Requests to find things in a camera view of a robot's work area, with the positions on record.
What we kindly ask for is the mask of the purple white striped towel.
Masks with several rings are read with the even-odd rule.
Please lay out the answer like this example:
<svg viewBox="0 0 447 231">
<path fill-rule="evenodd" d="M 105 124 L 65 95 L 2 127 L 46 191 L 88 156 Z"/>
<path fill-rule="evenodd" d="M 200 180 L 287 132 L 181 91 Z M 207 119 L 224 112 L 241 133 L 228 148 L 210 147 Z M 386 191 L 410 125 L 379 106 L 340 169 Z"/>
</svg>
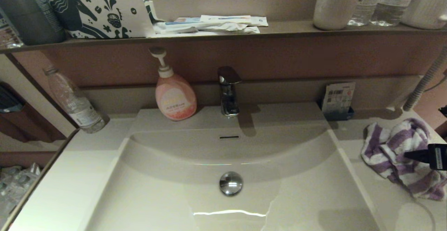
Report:
<svg viewBox="0 0 447 231">
<path fill-rule="evenodd" d="M 447 200 L 447 172 L 406 158 L 406 152 L 427 150 L 431 134 L 423 121 L 408 118 L 387 129 L 378 123 L 366 127 L 363 161 L 378 175 L 401 185 L 413 197 Z"/>
</svg>

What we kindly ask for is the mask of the chrome lever faucet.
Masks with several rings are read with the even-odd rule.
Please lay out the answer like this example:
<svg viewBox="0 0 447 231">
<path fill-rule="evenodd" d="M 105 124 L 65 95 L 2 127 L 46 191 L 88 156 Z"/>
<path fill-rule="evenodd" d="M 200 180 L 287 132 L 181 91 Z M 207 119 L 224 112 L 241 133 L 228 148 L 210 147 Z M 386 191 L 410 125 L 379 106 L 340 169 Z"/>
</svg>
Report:
<svg viewBox="0 0 447 231">
<path fill-rule="evenodd" d="M 219 95 L 221 112 L 227 117 L 236 117 L 240 113 L 235 84 L 242 81 L 236 70 L 230 66 L 218 68 Z"/>
</svg>

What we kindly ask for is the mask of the white ceramic sink basin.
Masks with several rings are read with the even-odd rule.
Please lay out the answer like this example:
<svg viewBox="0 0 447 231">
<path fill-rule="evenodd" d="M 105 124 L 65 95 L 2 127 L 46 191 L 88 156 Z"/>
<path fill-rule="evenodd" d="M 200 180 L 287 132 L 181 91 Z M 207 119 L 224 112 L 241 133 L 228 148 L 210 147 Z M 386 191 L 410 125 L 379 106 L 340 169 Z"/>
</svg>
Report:
<svg viewBox="0 0 447 231">
<path fill-rule="evenodd" d="M 244 186 L 225 196 L 219 179 Z M 314 103 L 203 107 L 172 122 L 141 110 L 79 231 L 382 231 Z"/>
</svg>

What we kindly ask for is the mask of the dark blue small tray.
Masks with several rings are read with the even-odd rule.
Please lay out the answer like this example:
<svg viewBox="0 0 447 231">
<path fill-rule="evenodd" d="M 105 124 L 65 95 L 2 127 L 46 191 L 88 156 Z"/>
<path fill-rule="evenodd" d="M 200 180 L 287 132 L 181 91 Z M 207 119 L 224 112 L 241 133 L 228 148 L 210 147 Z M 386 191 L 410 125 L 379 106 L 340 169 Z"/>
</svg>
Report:
<svg viewBox="0 0 447 231">
<path fill-rule="evenodd" d="M 349 102 L 328 102 L 326 111 L 323 111 L 323 100 L 318 100 L 317 105 L 327 121 L 348 121 L 355 115 L 355 111 Z"/>
</svg>

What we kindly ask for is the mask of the white card with QR code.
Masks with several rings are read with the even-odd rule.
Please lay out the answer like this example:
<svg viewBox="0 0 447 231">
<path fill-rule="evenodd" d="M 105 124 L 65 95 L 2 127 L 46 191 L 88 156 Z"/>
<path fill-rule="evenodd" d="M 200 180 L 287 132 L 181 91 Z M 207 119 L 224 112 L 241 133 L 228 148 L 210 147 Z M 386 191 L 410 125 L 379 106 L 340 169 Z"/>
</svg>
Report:
<svg viewBox="0 0 447 231">
<path fill-rule="evenodd" d="M 322 101 L 322 112 L 324 114 L 348 113 L 355 89 L 355 82 L 328 84 Z"/>
</svg>

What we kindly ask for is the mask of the white ribbed kettle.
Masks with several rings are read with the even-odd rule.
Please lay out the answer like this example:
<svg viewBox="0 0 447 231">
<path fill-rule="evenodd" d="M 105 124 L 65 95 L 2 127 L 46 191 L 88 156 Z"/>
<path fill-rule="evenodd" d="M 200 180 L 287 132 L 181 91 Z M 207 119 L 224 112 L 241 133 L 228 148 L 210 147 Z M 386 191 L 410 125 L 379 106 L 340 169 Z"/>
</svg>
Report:
<svg viewBox="0 0 447 231">
<path fill-rule="evenodd" d="M 419 29 L 442 29 L 447 24 L 447 0 L 412 0 L 401 23 Z"/>
</svg>

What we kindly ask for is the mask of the white cylindrical cup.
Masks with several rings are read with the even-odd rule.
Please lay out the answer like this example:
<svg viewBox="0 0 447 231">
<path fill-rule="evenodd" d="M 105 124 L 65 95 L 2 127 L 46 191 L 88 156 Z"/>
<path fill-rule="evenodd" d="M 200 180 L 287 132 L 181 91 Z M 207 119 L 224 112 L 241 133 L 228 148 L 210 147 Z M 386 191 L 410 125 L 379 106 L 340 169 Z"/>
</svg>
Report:
<svg viewBox="0 0 447 231">
<path fill-rule="evenodd" d="M 351 19 L 357 0 L 316 0 L 314 27 L 326 31 L 344 29 Z"/>
</svg>

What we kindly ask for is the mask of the chrome drain stopper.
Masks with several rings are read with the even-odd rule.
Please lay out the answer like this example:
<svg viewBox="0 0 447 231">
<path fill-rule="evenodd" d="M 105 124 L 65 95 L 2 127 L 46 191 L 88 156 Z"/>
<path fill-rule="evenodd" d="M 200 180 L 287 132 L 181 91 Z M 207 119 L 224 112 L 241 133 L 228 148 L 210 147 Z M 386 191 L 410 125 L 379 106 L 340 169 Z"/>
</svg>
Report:
<svg viewBox="0 0 447 231">
<path fill-rule="evenodd" d="M 225 172 L 219 179 L 219 189 L 228 197 L 236 196 L 243 186 L 244 180 L 237 172 Z"/>
</svg>

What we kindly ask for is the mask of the white toothbrush packet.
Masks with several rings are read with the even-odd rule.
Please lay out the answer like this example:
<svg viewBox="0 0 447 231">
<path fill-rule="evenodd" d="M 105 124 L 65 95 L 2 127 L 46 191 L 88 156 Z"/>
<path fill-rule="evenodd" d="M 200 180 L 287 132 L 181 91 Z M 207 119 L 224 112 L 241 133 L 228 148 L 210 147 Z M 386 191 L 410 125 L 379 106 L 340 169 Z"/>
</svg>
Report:
<svg viewBox="0 0 447 231">
<path fill-rule="evenodd" d="M 217 15 L 201 15 L 200 22 L 210 23 L 239 23 L 247 24 L 249 27 L 268 27 L 266 17 L 251 16 L 251 15 L 231 15 L 231 16 L 217 16 Z"/>
</svg>

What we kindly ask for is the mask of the crumpled white plastic wrapper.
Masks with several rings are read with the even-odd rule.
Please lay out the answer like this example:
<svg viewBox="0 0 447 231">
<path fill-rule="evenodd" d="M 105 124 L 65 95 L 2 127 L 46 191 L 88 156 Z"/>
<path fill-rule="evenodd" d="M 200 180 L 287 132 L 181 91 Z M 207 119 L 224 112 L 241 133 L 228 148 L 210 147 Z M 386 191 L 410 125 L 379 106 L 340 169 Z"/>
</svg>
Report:
<svg viewBox="0 0 447 231">
<path fill-rule="evenodd" d="M 213 35 L 252 35 L 260 34 L 258 27 L 249 27 L 247 24 L 225 22 L 158 22 L 153 24 L 158 35 L 182 35 L 197 33 L 212 33 Z"/>
</svg>

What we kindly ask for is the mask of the white box with horse print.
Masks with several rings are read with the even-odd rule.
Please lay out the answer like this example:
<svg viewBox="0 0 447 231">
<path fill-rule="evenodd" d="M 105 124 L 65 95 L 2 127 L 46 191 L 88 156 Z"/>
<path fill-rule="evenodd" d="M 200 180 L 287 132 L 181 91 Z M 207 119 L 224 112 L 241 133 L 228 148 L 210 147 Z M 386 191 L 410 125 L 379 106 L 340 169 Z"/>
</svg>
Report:
<svg viewBox="0 0 447 231">
<path fill-rule="evenodd" d="M 48 0 L 72 38 L 151 38 L 155 31 L 144 0 Z"/>
</svg>

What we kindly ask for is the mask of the clear crumpled plastic bag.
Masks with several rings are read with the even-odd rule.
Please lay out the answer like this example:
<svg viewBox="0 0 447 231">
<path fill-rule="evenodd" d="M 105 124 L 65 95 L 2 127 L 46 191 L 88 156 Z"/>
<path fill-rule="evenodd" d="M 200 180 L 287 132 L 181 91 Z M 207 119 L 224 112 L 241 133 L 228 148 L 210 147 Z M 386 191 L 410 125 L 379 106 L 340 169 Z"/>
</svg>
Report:
<svg viewBox="0 0 447 231">
<path fill-rule="evenodd" d="M 0 226 L 5 223 L 40 173 L 41 168 L 37 163 L 32 163 L 27 168 L 0 167 Z"/>
</svg>

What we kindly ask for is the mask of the dark grey ribbed object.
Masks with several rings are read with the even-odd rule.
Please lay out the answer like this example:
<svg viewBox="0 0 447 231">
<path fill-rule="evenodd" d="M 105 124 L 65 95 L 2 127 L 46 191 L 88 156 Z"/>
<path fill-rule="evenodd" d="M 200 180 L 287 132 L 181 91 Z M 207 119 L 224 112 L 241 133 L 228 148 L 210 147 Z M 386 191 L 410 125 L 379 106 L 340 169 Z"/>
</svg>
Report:
<svg viewBox="0 0 447 231">
<path fill-rule="evenodd" d="M 22 111 L 24 103 L 18 99 L 7 87 L 0 84 L 0 113 L 16 113 Z"/>
</svg>

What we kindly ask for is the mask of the dark grey canister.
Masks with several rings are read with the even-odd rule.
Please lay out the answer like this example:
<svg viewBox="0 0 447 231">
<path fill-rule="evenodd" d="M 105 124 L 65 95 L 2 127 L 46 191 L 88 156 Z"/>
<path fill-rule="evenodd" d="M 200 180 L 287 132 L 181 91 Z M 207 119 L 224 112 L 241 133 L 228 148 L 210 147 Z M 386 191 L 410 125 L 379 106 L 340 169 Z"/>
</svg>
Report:
<svg viewBox="0 0 447 231">
<path fill-rule="evenodd" d="M 48 0 L 0 0 L 0 8 L 27 46 L 66 40 L 65 30 Z"/>
</svg>

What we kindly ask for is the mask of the clear jar with sachets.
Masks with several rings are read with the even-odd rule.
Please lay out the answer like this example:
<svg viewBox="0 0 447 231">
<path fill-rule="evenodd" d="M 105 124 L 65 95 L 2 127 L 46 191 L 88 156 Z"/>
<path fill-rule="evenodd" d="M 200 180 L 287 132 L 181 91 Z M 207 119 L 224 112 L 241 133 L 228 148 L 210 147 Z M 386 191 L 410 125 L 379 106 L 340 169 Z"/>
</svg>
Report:
<svg viewBox="0 0 447 231">
<path fill-rule="evenodd" d="M 0 49 L 20 48 L 24 43 L 0 8 Z"/>
</svg>

